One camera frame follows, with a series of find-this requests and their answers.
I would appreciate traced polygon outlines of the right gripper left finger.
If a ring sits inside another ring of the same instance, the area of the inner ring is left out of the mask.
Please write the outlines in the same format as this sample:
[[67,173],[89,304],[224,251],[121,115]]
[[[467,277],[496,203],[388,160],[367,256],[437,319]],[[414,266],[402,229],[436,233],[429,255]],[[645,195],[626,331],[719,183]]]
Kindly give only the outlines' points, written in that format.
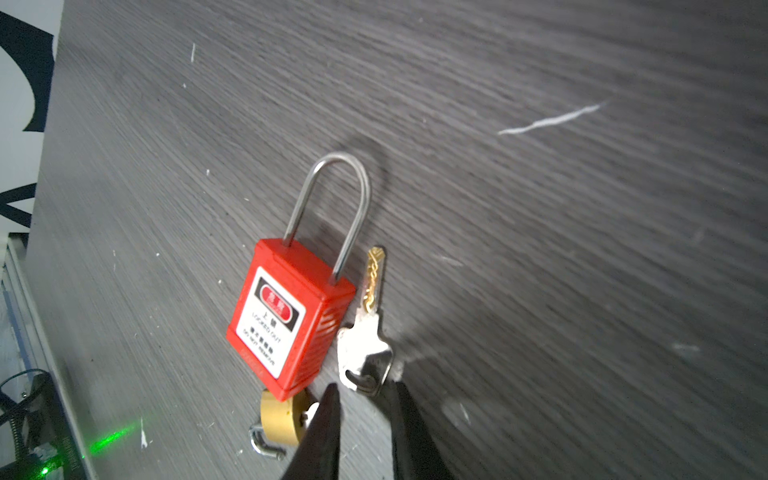
[[339,478],[341,403],[338,385],[329,384],[282,480]]

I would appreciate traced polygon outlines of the small brass padlock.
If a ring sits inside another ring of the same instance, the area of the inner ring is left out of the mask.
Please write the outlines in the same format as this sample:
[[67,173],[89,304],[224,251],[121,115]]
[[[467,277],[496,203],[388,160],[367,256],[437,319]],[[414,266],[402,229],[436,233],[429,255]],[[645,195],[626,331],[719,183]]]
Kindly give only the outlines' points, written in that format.
[[249,429],[252,449],[267,458],[283,459],[286,447],[300,445],[318,408],[319,402],[307,390],[284,401],[264,390],[260,415]]

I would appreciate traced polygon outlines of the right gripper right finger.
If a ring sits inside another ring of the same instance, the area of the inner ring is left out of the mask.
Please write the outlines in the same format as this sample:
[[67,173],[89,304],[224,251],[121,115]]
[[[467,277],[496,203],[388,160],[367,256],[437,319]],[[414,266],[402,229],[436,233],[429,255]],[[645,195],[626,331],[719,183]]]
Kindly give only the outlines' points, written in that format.
[[391,424],[394,478],[452,479],[407,386],[401,381],[388,382],[383,393]]

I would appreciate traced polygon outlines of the red padlock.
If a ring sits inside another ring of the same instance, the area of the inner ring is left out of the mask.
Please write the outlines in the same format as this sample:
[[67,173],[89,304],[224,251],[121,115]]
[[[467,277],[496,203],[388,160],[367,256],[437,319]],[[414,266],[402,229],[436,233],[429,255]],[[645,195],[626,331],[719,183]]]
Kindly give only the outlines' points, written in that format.
[[[328,265],[295,236],[321,170],[337,163],[354,170],[360,200],[336,262]],[[371,198],[364,165],[348,153],[327,154],[306,177],[284,235],[261,239],[254,247],[226,339],[279,401],[297,395],[317,377],[356,295],[342,271]]]

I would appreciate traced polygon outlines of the silver brass key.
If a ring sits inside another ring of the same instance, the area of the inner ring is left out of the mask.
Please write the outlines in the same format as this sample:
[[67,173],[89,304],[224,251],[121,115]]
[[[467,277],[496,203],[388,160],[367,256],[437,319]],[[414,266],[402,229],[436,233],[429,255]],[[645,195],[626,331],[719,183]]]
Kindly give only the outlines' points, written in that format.
[[380,300],[386,264],[382,246],[367,252],[360,304],[351,326],[337,334],[337,363],[342,384],[358,394],[376,396],[393,364],[391,344],[381,334]]

